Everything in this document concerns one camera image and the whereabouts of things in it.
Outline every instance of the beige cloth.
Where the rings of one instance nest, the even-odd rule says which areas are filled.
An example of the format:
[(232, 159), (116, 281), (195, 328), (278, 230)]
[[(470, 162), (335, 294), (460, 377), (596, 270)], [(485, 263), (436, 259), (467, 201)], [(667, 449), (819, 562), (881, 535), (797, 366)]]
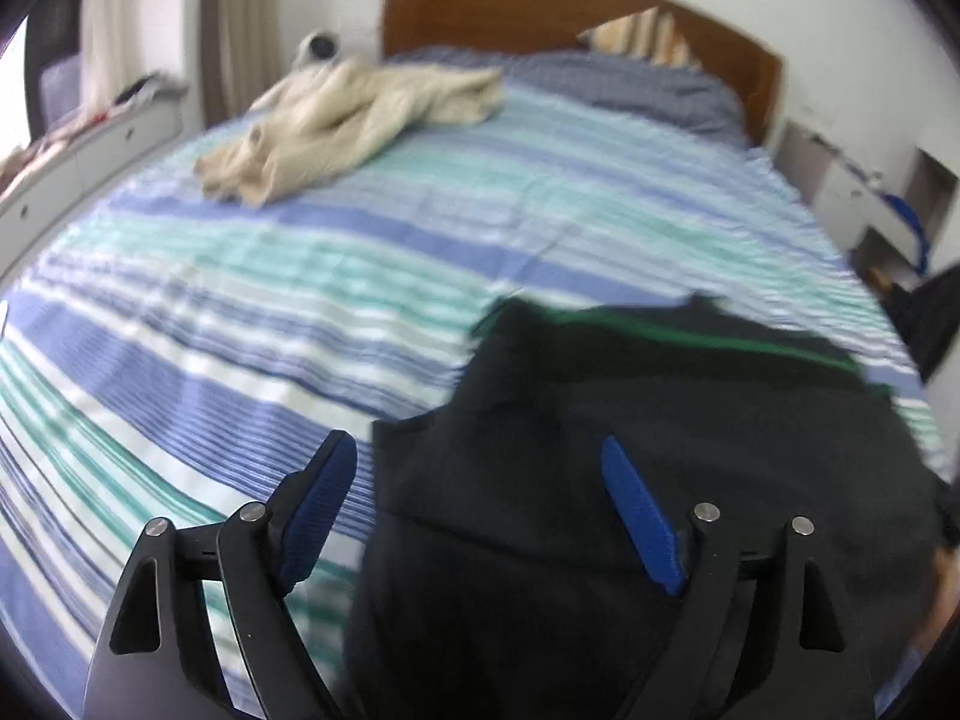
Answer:
[(477, 124), (503, 104), (500, 72), (350, 59), (290, 74), (256, 100), (246, 136), (200, 157), (205, 194), (260, 207), (362, 164), (409, 124)]

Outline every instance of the striped bedsheet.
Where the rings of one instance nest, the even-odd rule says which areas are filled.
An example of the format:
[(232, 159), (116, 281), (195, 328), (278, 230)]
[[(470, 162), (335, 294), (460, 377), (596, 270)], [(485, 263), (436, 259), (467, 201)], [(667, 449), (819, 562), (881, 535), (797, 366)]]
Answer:
[[(203, 200), (219, 128), (128, 181), (8, 294), (0, 343), (0, 615), (80, 715), (110, 594), (143, 524), (266, 499), (332, 428), (360, 466), (289, 600), (325, 677), (373, 526), (371, 422), (445, 402), (469, 329), (522, 292), (563, 306), (675, 305), (693, 290), (832, 338), (944, 456), (875, 301), (760, 152), (520, 86), (472, 128), (411, 132), (352, 175), (261, 211)], [(219, 586), (230, 689), (253, 698)]]

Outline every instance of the drawer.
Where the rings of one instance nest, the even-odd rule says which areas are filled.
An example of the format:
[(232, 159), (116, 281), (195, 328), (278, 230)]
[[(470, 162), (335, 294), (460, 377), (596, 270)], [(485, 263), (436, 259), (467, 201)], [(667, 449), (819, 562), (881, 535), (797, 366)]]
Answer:
[(155, 103), (91, 132), (76, 150), (83, 190), (94, 190), (131, 167), (140, 157), (176, 138), (179, 129), (176, 105)]
[(82, 196), (77, 163), (67, 156), (0, 203), (0, 276)]
[(824, 177), (822, 191), (857, 201), (869, 190), (842, 163), (834, 161)]
[(856, 248), (867, 232), (867, 223), (859, 213), (856, 203), (849, 197), (820, 192), (813, 214), (827, 237), (838, 250), (846, 252)]

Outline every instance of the green trim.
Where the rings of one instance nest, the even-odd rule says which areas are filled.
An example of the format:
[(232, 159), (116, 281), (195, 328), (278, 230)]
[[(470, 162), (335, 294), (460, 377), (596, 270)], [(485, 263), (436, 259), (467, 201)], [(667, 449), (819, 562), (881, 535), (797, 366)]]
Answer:
[(752, 341), (748, 338), (725, 338), (720, 336), (704, 336), (698, 333), (689, 333), (672, 327), (639, 322), (636, 319), (627, 319), (619, 314), (604, 308), (585, 309), (584, 311), (565, 311), (544, 306), (538, 308), (547, 314), (551, 322), (556, 324), (593, 324), (616, 330), (627, 335), (644, 338), (646, 341), (659, 343), (673, 343), (674, 346), (685, 346), (697, 349), (731, 349), (752, 354), (773, 354), (779, 357), (792, 357), (805, 362), (816, 362), (817, 365), (837, 368), (860, 377), (860, 368), (853, 360), (836, 360), (824, 354), (798, 349), (792, 346), (783, 346), (769, 341)]

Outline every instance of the metal screw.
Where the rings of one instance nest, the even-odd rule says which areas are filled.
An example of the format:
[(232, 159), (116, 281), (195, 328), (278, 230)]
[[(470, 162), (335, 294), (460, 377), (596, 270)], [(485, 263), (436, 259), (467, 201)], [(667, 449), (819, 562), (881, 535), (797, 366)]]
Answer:
[(693, 507), (693, 515), (703, 522), (717, 522), (720, 519), (720, 509), (712, 503), (698, 503)]
[(164, 533), (167, 530), (167, 525), (170, 524), (170, 520), (166, 517), (154, 517), (150, 522), (147, 523), (147, 526), (143, 529), (144, 533), (147, 533), (147, 536), (159, 536), (161, 533)]
[(267, 507), (259, 501), (251, 501), (240, 509), (240, 519), (243, 522), (257, 522), (264, 514), (267, 514)]
[(794, 517), (790, 526), (794, 533), (799, 533), (801, 536), (809, 536), (814, 531), (813, 522), (807, 517)]

